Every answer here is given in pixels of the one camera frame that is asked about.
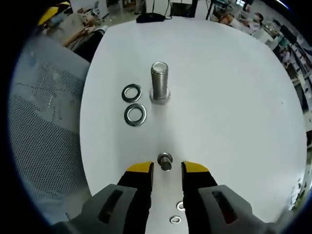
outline white table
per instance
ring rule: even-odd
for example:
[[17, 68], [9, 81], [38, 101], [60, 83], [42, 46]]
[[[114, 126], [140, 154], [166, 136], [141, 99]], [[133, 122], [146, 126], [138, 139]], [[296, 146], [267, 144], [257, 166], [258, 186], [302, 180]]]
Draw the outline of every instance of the white table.
[[[169, 65], [171, 100], [151, 104], [150, 68]], [[139, 84], [143, 125], [126, 124], [122, 89]], [[160, 153], [173, 168], [155, 163], [147, 234], [188, 233], [176, 209], [182, 200], [181, 161], [210, 169], [253, 207], [263, 221], [276, 221], [303, 176], [306, 136], [300, 103], [284, 67], [263, 43], [226, 25], [173, 18], [110, 27], [91, 63], [81, 105], [80, 143], [94, 195], [117, 183], [132, 164]], [[169, 218], [180, 215], [173, 225]]]

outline bolt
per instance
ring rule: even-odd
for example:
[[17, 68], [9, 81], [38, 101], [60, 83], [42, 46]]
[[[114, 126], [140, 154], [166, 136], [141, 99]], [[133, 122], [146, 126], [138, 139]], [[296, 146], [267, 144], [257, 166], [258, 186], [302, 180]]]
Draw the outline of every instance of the bolt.
[[157, 159], [158, 164], [164, 171], [170, 171], [171, 170], [171, 163], [172, 163], [172, 156], [168, 153], [162, 153], [158, 155]]
[[150, 99], [154, 104], [165, 105], [170, 99], [168, 72], [168, 65], [164, 62], [155, 62], [151, 67], [153, 87], [150, 90]]

